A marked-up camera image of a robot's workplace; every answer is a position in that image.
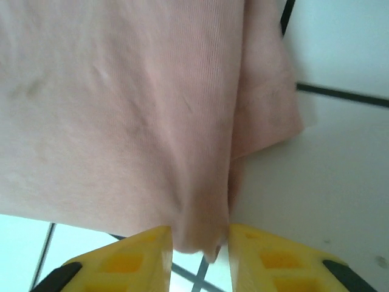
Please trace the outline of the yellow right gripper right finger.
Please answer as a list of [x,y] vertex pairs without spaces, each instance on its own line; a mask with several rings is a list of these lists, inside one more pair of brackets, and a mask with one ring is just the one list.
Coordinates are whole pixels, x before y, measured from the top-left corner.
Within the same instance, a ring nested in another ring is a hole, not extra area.
[[233,291],[374,291],[340,258],[248,225],[230,225],[228,249]]

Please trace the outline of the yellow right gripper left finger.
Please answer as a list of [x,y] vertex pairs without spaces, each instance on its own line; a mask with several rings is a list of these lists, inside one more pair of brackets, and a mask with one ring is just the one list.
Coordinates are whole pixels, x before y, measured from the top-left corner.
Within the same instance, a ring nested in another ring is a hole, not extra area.
[[68,260],[34,291],[168,291],[172,256],[171,229],[159,226]]

